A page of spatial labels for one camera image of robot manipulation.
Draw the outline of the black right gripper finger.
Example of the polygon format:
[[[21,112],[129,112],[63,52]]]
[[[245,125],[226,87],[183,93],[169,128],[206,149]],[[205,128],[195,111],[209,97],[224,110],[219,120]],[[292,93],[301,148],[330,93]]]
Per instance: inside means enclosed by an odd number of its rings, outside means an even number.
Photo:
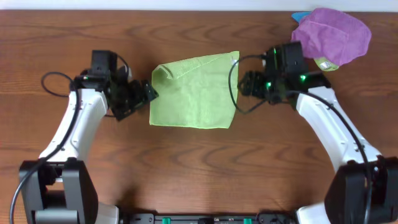
[[[241,82],[238,84],[238,89],[243,96],[251,96],[253,84],[250,82]]]
[[[256,78],[256,71],[250,70],[246,72],[243,78],[238,82],[239,86],[250,86],[253,84]]]

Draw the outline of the light green cloth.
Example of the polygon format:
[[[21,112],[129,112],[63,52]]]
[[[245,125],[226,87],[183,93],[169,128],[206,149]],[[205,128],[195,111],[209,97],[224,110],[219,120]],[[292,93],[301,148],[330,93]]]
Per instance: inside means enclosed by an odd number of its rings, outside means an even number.
[[[149,123],[198,129],[228,129],[236,111],[239,52],[206,55],[158,65],[152,86],[159,97],[150,103]]]

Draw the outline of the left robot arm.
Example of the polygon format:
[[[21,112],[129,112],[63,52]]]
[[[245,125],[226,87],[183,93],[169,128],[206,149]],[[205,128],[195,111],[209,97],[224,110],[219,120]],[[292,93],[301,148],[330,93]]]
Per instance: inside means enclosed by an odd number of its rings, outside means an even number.
[[[119,208],[98,199],[85,161],[101,120],[111,110],[122,120],[158,97],[147,80],[115,82],[80,75],[70,82],[67,110],[53,139],[19,169],[28,223],[119,223]]]

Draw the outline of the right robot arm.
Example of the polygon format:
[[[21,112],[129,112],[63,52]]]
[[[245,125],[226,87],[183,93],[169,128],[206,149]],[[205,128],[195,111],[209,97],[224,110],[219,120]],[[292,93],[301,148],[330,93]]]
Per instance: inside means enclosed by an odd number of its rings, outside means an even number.
[[[384,157],[355,128],[321,72],[247,72],[244,96],[272,105],[287,100],[313,129],[335,176],[324,201],[296,211],[298,223],[389,223],[397,220],[397,158]]]

